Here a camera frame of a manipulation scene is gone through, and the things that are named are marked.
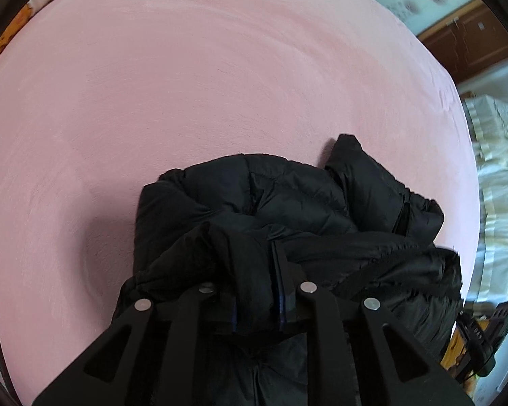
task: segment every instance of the pink blanket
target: pink blanket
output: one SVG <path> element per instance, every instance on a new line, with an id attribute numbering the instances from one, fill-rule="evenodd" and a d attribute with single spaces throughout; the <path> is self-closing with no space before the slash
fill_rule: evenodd
<path id="1" fill-rule="evenodd" d="M 447 72 L 374 0 L 55 0 L 0 56 L 0 334 L 31 402 L 108 325 L 141 187 L 339 133 L 445 212 L 469 285 L 478 183 Z"/>

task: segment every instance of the black jacket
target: black jacket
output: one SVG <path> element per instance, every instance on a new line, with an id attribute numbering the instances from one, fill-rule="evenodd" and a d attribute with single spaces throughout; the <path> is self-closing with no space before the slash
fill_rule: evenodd
<path id="1" fill-rule="evenodd" d="M 462 307 L 458 255 L 432 242 L 437 203 L 410 192 L 341 135 L 325 169 L 235 155 L 162 174 L 143 188 L 134 276 L 115 317 L 139 298 L 175 300 L 204 282 L 237 291 L 238 331 L 263 328 L 274 304 L 271 242 L 306 277 L 345 299 L 380 299 L 440 358 Z M 241 348 L 210 339 L 205 404 L 306 404 L 306 344 Z"/>

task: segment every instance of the white bedding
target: white bedding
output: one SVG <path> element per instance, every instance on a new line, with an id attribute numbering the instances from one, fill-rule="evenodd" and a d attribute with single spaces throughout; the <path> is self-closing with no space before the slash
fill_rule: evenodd
<path id="1" fill-rule="evenodd" d="M 467 300 L 488 314 L 508 300 L 508 100 L 467 99 L 481 197 L 480 242 Z"/>

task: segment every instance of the wooden cabinet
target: wooden cabinet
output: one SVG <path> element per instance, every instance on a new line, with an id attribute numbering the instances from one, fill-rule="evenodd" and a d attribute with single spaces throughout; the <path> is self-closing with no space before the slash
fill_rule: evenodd
<path id="1" fill-rule="evenodd" d="M 483 3 L 448 18 L 439 29 L 419 38 L 456 84 L 508 58 L 508 32 Z"/>

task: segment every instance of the silver rivet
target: silver rivet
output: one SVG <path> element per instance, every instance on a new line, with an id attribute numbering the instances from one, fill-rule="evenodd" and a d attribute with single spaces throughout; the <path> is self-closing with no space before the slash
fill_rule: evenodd
<path id="1" fill-rule="evenodd" d="M 149 301 L 148 299 L 138 299 L 135 302 L 134 307 L 136 308 L 137 311 L 147 311 L 151 305 L 152 302 Z"/>
<path id="2" fill-rule="evenodd" d="M 378 310 L 380 308 L 380 301 L 377 298 L 367 298 L 363 301 L 363 305 L 369 310 Z"/>
<path id="3" fill-rule="evenodd" d="M 199 286 L 199 292 L 203 294 L 209 294 L 214 292 L 217 287 L 213 283 L 203 283 Z"/>
<path id="4" fill-rule="evenodd" d="M 315 283 L 312 283 L 310 281 L 305 281 L 301 283 L 299 288 L 304 291 L 305 293 L 314 293 L 316 290 L 318 290 L 318 287 Z"/>

